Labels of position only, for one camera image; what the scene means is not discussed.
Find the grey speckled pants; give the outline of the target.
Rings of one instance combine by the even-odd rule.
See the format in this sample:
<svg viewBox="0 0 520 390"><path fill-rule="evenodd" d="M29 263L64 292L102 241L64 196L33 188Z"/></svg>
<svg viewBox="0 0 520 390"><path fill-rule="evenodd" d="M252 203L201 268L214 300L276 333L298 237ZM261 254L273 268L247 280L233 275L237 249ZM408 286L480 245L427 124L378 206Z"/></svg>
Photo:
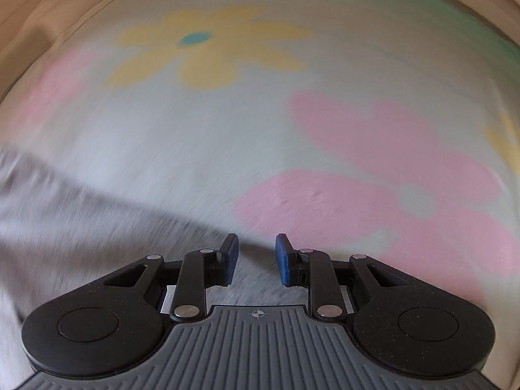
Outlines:
<svg viewBox="0 0 520 390"><path fill-rule="evenodd" d="M84 188L11 145L1 148L1 387L32 375L22 321L38 306L148 255L179 260L224 231Z"/></svg>

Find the floral bed blanket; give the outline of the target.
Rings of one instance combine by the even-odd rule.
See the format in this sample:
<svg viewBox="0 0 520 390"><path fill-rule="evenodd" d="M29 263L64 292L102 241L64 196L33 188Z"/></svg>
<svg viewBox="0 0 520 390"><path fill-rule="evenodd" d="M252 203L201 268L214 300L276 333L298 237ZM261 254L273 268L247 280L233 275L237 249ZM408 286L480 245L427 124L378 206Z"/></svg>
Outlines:
<svg viewBox="0 0 520 390"><path fill-rule="evenodd" d="M274 240L481 306L519 386L519 43L455 0L42 0L1 53L1 148L240 237L213 304L301 303Z"/></svg>

